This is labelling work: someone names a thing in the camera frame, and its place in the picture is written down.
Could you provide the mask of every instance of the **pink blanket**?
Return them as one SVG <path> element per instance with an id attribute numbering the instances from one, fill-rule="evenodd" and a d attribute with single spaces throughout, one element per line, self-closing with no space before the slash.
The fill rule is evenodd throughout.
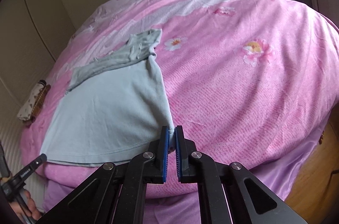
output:
<path id="1" fill-rule="evenodd" d="M 338 29 L 290 0 L 111 0 L 84 23 L 47 78 L 44 108 L 21 139 L 23 164 L 40 152 L 72 70 L 107 55 L 130 34 L 162 28 L 157 63 L 175 125 L 199 151 L 248 169 L 280 158 L 316 128 L 338 100 Z M 147 197 L 196 190 L 177 181 Z M 47 163 L 41 175 L 78 186 L 95 168 Z"/>

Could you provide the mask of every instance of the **purple bed sheet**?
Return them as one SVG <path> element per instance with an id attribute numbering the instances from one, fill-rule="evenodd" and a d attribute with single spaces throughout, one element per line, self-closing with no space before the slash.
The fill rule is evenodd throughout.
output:
<path id="1" fill-rule="evenodd" d="M 300 167 L 318 144 L 328 118 L 329 114 L 321 122 L 319 127 L 314 129 L 309 136 L 290 153 L 275 161 L 261 164 L 251 169 L 251 172 L 277 196 L 285 200 L 291 191 Z M 45 191 L 44 210 L 49 211 L 72 190 L 73 188 L 49 180 Z M 145 203 L 144 223 L 201 223 L 198 192 L 167 198 L 147 199 Z"/>

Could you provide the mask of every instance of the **padded headboard panel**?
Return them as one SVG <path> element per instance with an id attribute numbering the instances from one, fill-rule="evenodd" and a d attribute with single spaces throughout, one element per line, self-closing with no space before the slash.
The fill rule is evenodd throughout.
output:
<path id="1" fill-rule="evenodd" d="M 61 0 L 2 0 L 0 2 L 0 140 L 13 174 L 23 166 L 16 114 L 34 84 L 44 79 L 75 32 Z M 27 180 L 41 208 L 45 181 Z"/>

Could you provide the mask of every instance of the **metal screw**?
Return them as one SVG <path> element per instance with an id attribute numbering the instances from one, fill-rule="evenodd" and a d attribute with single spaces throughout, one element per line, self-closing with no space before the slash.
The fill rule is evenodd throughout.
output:
<path id="1" fill-rule="evenodd" d="M 201 158 L 201 156 L 202 156 L 202 154 L 199 151 L 194 151 L 194 152 L 192 152 L 191 155 L 192 155 L 193 158 L 197 158 L 197 159 Z"/>
<path id="2" fill-rule="evenodd" d="M 142 156 L 146 159 L 151 159 L 153 157 L 153 153 L 150 151 L 146 151 Z"/>
<path id="3" fill-rule="evenodd" d="M 242 165 L 239 162 L 233 162 L 231 164 L 231 167 L 236 170 L 240 170 L 242 168 Z"/>
<path id="4" fill-rule="evenodd" d="M 114 165 L 113 165 L 113 163 L 108 162 L 108 163 L 104 164 L 103 168 L 104 168 L 104 170 L 111 170 L 112 168 L 114 168 Z"/>

